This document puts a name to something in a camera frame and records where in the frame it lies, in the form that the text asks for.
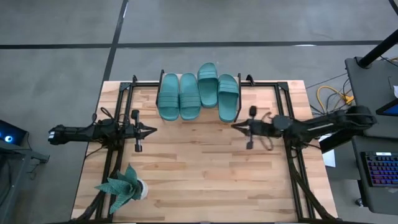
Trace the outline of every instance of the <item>potted plant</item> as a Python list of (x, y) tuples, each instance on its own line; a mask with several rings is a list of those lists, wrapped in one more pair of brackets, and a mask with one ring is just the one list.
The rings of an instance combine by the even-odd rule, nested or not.
[(98, 190), (117, 196), (109, 211), (110, 214), (128, 203), (128, 201), (144, 199), (148, 194), (148, 185), (140, 178), (137, 178), (137, 173), (130, 164), (124, 175), (119, 171), (117, 171), (117, 175), (117, 179), (108, 177), (108, 183), (95, 187)]

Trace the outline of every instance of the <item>concrete floor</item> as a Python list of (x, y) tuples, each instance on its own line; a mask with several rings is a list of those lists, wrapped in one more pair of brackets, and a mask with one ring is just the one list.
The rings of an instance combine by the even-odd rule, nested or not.
[[(0, 45), (110, 44), (122, 0), (0, 0)], [(388, 0), (131, 0), (120, 43), (382, 40), (397, 27)], [(304, 80), (312, 86), (345, 73), (344, 59), (373, 45), (318, 47), (187, 47), (117, 49), (110, 80), (156, 80), (166, 72), (193, 72), (205, 62), (220, 73), (251, 74), (257, 80)], [(14, 223), (50, 223), (70, 217), (86, 144), (51, 146), (47, 131), (91, 121), (109, 49), (0, 50), (0, 119), (30, 132), (32, 147), (51, 155), (25, 183)], [(394, 47), (385, 56), (398, 55)], [(337, 89), (346, 75), (322, 85)], [(308, 98), (319, 108), (315, 92)], [(330, 93), (321, 93), (323, 101)], [(339, 217), (394, 223), (396, 216), (358, 208), (353, 180), (329, 170)]]

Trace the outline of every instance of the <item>teal slipper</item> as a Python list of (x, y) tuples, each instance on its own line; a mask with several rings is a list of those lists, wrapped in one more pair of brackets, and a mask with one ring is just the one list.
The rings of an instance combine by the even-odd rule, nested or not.
[(181, 76), (180, 87), (181, 118), (191, 121), (200, 113), (201, 104), (197, 79), (192, 73), (185, 73)]
[(166, 121), (175, 121), (180, 113), (178, 104), (178, 77), (176, 74), (166, 74), (162, 79), (157, 108), (159, 115)]
[(217, 105), (217, 70), (213, 63), (202, 65), (198, 71), (198, 87), (201, 104), (205, 108)]
[(239, 97), (239, 87), (231, 75), (218, 77), (218, 115), (224, 122), (233, 122), (236, 116), (236, 103)]

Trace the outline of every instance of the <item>wooden table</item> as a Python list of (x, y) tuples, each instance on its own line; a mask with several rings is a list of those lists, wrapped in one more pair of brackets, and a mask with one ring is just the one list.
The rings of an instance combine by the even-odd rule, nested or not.
[[(103, 106), (114, 113), (119, 83), (104, 83), (98, 108)], [(304, 82), (288, 83), (295, 117), (312, 118)], [(131, 109), (139, 109), (141, 122), (158, 131), (142, 141), (141, 153), (134, 152), (135, 140), (128, 140), (121, 168), (124, 172), (130, 163), (147, 182), (149, 194), (145, 200), (125, 204), (114, 214), (114, 222), (297, 220), (282, 138), (272, 139), (273, 151), (265, 150), (258, 139), (252, 150), (245, 150), (247, 139), (230, 128), (230, 124), (221, 122), (217, 109), (202, 108), (194, 121), (162, 120), (155, 105), (156, 93), (157, 89), (152, 87), (134, 88)], [(258, 107), (258, 116), (267, 111), (277, 114), (274, 89), (242, 87), (238, 121), (249, 117), (251, 105)], [(99, 119), (106, 118), (99, 110), (97, 114)], [(99, 147), (97, 143), (90, 143), (87, 153)], [(336, 217), (320, 150), (308, 147), (303, 156), (311, 190)], [(85, 161), (72, 218), (81, 215), (98, 193), (94, 186), (101, 183), (105, 157), (106, 149), (103, 149)], [(300, 197), (307, 213), (303, 195)], [(107, 206), (108, 203), (104, 206), (104, 216)]]

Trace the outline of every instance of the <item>keyboard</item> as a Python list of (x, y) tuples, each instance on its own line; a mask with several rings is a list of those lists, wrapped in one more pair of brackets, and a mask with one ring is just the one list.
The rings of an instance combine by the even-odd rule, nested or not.
[(362, 152), (368, 181), (372, 187), (398, 187), (398, 153)]

